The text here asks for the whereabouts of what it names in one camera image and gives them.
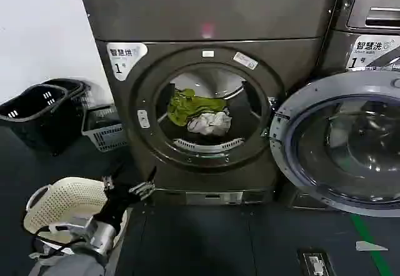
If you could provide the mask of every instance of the white wall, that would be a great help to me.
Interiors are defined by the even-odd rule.
[[[0,0],[0,103],[57,77],[88,81],[112,102],[82,0]]]

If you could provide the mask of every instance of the green line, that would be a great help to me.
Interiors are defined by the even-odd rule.
[[[367,226],[363,222],[362,218],[359,215],[351,214],[351,220],[354,223],[359,235],[366,242],[374,244],[373,237],[368,231]],[[370,251],[372,260],[375,263],[375,266],[379,270],[381,276],[393,276],[393,273],[390,271],[389,265],[383,259],[380,251]]]

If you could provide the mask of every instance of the black basket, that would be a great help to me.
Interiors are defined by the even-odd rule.
[[[68,96],[71,98],[72,103],[75,105],[77,114],[83,117],[84,105],[82,104],[82,96],[89,89],[88,85],[82,81],[75,79],[66,78],[55,78],[49,81],[43,82],[43,84],[50,84],[52,86],[63,87],[68,90]]]
[[[80,135],[81,117],[67,89],[38,84],[0,106],[0,123],[30,148],[58,155]]]

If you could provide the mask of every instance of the number 1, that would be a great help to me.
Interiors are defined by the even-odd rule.
[[[351,64],[351,66],[349,68],[354,68],[354,65],[356,64],[356,61],[357,61],[356,57],[352,58],[352,64]]]
[[[115,66],[117,67],[117,73],[122,73],[121,70],[119,70],[118,64],[115,64]]]

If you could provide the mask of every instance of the dryer door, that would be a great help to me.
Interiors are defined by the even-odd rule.
[[[400,73],[313,82],[278,110],[270,145],[284,175],[337,209],[400,217]]]

